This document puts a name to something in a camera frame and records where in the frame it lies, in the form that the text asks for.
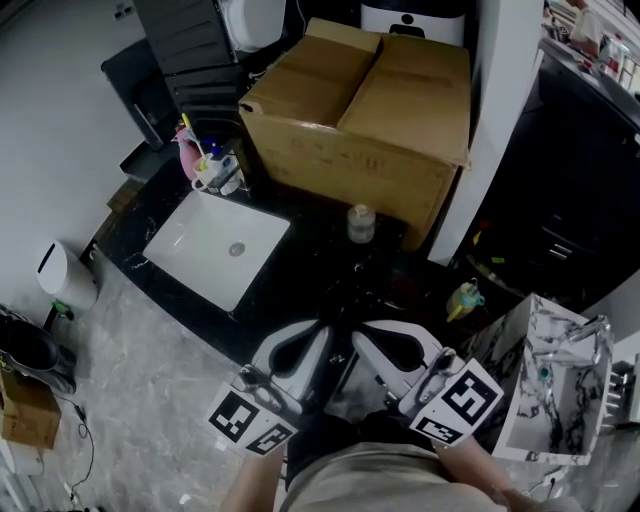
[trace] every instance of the white wall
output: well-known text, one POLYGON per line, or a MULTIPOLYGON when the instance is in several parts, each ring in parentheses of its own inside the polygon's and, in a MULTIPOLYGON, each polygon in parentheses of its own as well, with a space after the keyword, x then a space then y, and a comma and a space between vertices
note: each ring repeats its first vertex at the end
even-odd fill
POLYGON ((480 0, 473 80, 480 82, 478 126, 471 169, 462 174, 429 259, 447 265, 491 185, 531 90, 543 0, 480 0))
POLYGON ((142 140, 100 64, 144 37, 115 1, 41 0, 0 31, 0 302, 41 321, 36 251, 80 252, 142 140))
POLYGON ((616 338, 614 361, 635 360, 640 353, 640 270, 587 309, 587 318, 607 315, 616 338))

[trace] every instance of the floor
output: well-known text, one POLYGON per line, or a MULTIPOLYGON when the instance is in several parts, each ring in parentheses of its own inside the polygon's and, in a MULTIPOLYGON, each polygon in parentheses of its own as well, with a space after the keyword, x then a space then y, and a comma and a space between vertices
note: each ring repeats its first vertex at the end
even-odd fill
MULTIPOLYGON (((94 308, 54 333, 78 354, 78 391, 95 440, 89 480, 77 488, 84 506, 106 511, 218 510, 242 457, 213 438, 202 420, 221 382, 238 368, 183 328, 100 254, 92 268, 101 285, 94 308)), ((361 367, 333 412, 359 417, 379 403, 380 388, 361 367), (350 410, 348 404, 359 404, 350 410)), ((67 510, 63 483, 81 480, 91 457, 78 437, 73 407, 63 403, 55 450, 34 477, 43 502, 67 510)), ((523 491, 554 467, 500 461, 523 491)), ((638 434, 600 439, 592 463, 572 468, 552 495, 572 495, 585 512, 626 512, 640 489, 638 434)), ((532 496, 545 499, 549 487, 532 496)))

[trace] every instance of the small cardboard box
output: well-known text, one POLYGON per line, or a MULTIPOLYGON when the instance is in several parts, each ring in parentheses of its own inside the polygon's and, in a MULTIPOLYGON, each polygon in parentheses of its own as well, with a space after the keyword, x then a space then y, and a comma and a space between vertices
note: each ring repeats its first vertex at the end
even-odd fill
POLYGON ((409 225, 417 249, 468 163, 466 50, 313 19, 240 100, 272 179, 409 225))
POLYGON ((36 448, 53 449, 60 407, 48 386, 16 373, 0 371, 2 438, 36 448))

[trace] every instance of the white trash can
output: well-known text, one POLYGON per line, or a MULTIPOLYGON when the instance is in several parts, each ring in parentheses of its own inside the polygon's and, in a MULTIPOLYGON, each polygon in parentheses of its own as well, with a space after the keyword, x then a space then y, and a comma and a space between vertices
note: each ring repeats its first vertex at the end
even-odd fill
POLYGON ((38 282, 45 292, 72 309, 91 309, 98 299, 98 287, 91 272, 57 241, 43 254, 38 282))

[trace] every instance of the marble patterned container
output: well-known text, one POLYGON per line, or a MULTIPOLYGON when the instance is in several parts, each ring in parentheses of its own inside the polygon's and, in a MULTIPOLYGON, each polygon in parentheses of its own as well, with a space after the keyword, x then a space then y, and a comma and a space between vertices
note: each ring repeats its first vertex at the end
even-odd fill
POLYGON ((531 295, 470 338, 460 355, 475 357, 505 391, 476 433, 494 456, 587 465, 606 409, 612 340, 592 335, 575 345, 567 332, 587 319, 531 295), (593 354, 599 358, 593 363, 593 354))

